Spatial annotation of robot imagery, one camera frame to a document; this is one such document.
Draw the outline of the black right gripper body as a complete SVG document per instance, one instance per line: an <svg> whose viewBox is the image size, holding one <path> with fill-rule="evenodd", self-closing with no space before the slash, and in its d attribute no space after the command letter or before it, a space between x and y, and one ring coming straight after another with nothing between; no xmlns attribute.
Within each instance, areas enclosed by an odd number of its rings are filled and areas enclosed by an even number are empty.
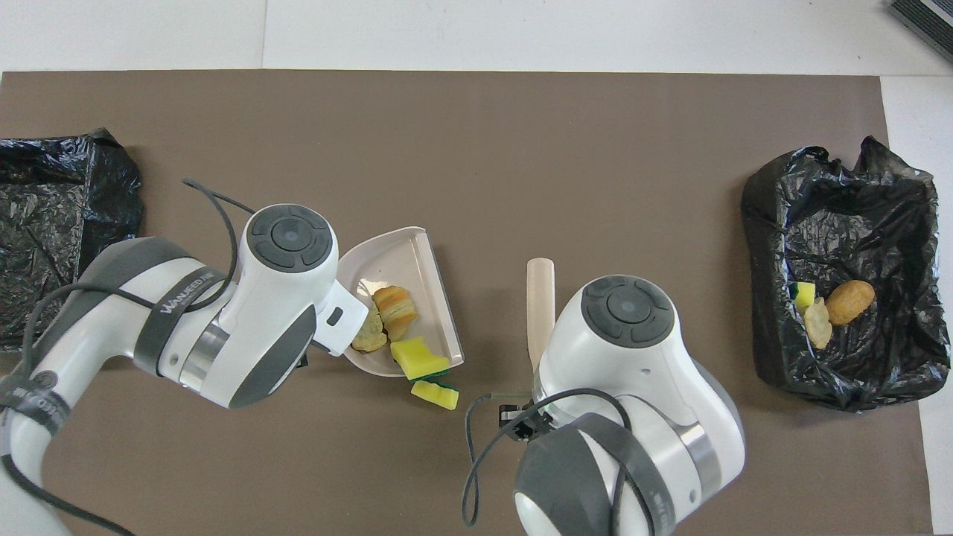
<svg viewBox="0 0 953 536"><path fill-rule="evenodd" d="M544 405L535 404L500 404L498 427L504 430L508 425L505 436L513 441L533 441L555 430L552 416Z"/></svg>

